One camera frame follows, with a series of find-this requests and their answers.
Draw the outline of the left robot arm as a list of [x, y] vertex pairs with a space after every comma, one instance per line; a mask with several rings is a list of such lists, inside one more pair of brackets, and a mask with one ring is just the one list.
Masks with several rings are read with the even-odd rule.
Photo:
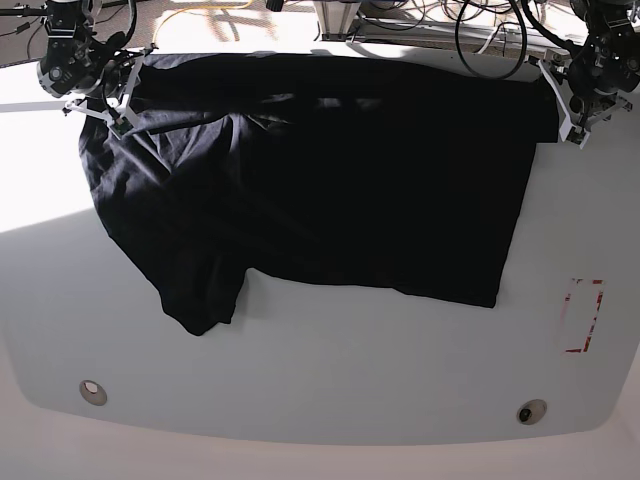
[[573, 13], [588, 31], [580, 45], [548, 30], [527, 1], [509, 5], [519, 28], [520, 51], [511, 70], [495, 78], [507, 80], [525, 63], [537, 67], [564, 114], [561, 141], [584, 147], [595, 124], [633, 108], [625, 95], [639, 89], [638, 2], [573, 1]]

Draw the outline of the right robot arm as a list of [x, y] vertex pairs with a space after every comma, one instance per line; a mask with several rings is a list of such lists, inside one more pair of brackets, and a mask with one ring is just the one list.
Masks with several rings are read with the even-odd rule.
[[130, 102], [144, 59], [155, 49], [128, 47], [138, 10], [135, 1], [124, 4], [129, 11], [127, 29], [100, 41], [95, 32], [100, 1], [48, 1], [43, 20], [47, 50], [37, 65], [42, 89], [66, 99], [64, 114], [78, 112], [100, 120], [118, 137], [138, 125]]

